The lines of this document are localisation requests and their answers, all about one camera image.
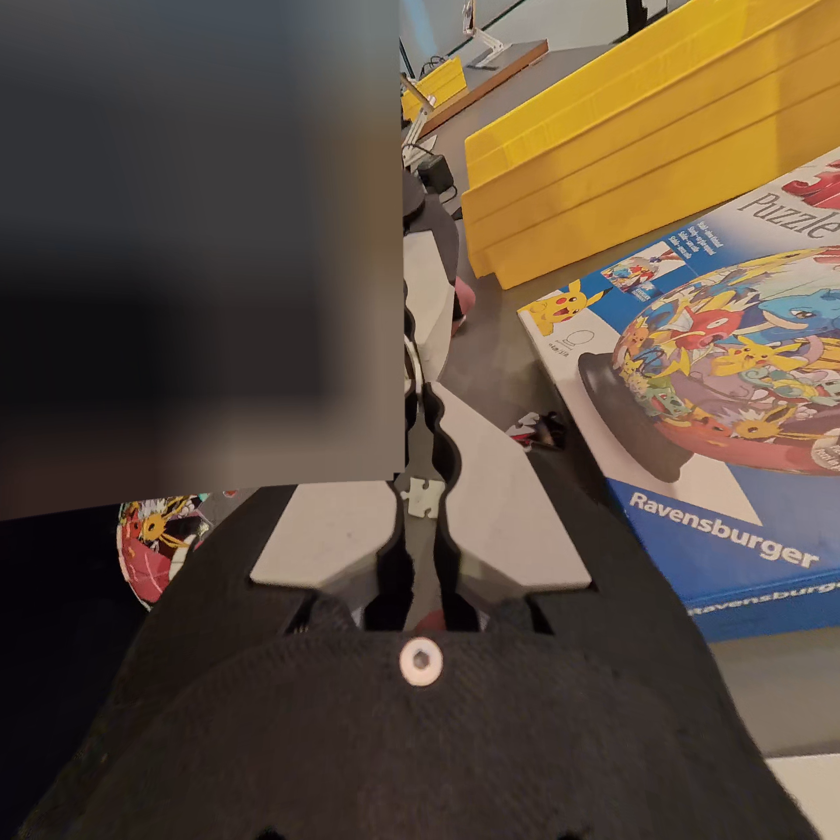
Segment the small yellow bin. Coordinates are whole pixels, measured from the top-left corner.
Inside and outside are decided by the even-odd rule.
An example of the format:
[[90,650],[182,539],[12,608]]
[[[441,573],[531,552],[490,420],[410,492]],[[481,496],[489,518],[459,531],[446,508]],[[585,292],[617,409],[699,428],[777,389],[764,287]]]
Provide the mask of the small yellow bin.
[[[467,89],[466,77],[461,58],[455,56],[443,63],[436,64],[423,78],[412,80],[414,87],[434,105],[434,110],[442,109],[445,104]],[[420,113],[419,101],[407,89],[402,94],[402,116],[406,121],[414,120]]]

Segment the person's left hand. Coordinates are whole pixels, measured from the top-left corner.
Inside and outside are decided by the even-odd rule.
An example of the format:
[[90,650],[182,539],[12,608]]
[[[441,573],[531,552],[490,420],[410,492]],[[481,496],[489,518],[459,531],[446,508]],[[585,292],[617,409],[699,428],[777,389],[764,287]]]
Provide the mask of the person's left hand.
[[454,308],[451,336],[454,337],[476,305],[476,294],[459,276],[454,284]]

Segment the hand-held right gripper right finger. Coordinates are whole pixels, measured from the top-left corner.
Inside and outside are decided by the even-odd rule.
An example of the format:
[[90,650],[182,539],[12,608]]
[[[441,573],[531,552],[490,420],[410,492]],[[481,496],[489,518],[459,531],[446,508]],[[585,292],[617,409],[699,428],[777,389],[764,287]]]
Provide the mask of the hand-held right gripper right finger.
[[525,449],[440,383],[422,396],[444,482],[434,567],[447,630],[477,631],[480,615],[503,602],[590,588]]

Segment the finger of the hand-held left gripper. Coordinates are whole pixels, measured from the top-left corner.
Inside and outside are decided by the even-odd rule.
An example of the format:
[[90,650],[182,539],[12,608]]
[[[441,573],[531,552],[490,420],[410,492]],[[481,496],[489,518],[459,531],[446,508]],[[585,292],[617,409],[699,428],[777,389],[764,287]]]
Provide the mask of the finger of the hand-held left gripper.
[[448,281],[432,232],[403,238],[405,335],[423,379],[437,382],[447,359],[455,312],[455,287]]

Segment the white desk stand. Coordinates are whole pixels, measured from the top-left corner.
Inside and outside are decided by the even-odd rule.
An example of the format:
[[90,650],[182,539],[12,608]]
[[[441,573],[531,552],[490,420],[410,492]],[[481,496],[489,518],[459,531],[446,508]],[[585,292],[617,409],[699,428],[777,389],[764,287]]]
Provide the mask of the white desk stand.
[[500,41],[495,36],[481,29],[476,22],[476,1],[465,1],[461,13],[463,35],[484,47],[468,67],[475,70],[493,70],[494,62],[504,54],[511,44]]

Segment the white puzzle piece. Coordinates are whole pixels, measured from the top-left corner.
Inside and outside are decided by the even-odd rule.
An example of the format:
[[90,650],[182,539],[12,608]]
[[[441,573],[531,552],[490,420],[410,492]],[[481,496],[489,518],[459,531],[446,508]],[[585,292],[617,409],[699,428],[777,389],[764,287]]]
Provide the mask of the white puzzle piece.
[[412,476],[407,490],[400,491],[407,514],[414,518],[436,520],[440,499],[446,489],[442,480]]

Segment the black post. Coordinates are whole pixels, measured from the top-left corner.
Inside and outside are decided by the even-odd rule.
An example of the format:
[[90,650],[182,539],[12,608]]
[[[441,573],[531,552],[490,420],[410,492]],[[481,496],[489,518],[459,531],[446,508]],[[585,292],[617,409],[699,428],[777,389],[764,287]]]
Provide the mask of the black post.
[[625,1],[627,32],[616,43],[627,40],[667,15],[668,1]]

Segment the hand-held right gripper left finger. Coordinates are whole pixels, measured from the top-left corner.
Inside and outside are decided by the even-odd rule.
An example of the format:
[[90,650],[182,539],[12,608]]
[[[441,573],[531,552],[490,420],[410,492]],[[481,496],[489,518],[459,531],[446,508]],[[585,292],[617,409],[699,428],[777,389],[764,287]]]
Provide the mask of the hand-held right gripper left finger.
[[299,485],[249,579],[320,592],[370,631],[402,631],[413,603],[403,499],[391,482]]

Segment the brown edged table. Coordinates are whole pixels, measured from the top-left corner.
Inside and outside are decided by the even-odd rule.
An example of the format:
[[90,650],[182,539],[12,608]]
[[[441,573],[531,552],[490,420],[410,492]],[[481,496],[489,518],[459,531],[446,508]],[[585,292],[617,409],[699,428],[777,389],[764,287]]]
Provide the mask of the brown edged table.
[[478,67],[476,61],[464,66],[466,88],[435,109],[421,129],[419,138],[433,133],[548,52],[547,39],[517,43],[503,50],[488,66]]

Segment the blue puzzle box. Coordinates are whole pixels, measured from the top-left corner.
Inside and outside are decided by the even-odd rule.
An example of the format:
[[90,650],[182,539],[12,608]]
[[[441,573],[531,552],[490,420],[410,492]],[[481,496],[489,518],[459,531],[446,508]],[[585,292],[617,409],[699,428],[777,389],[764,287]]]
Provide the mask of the blue puzzle box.
[[707,640],[838,625],[838,149],[518,317]]

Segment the colourful puzzle ball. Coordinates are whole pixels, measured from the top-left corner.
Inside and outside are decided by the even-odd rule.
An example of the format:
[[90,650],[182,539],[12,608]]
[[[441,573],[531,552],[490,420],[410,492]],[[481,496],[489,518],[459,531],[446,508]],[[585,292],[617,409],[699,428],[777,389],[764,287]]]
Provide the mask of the colourful puzzle ball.
[[124,502],[115,543],[122,577],[150,611],[189,557],[255,488]]

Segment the black power adapter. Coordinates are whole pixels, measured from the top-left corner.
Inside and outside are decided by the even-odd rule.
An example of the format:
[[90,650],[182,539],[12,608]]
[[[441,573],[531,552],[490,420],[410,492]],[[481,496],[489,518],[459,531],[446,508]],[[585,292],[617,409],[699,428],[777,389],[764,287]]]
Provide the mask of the black power adapter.
[[428,193],[442,195],[455,187],[455,180],[445,157],[426,154],[416,166],[416,175]]

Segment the black red puzzle piece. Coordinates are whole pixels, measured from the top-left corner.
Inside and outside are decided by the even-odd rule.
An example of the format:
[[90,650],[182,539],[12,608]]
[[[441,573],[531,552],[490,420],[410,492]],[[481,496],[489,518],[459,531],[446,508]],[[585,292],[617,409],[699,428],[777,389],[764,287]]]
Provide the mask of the black red puzzle piece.
[[507,435],[527,453],[534,449],[562,451],[566,446],[567,427],[561,415],[554,411],[529,413],[510,426]]

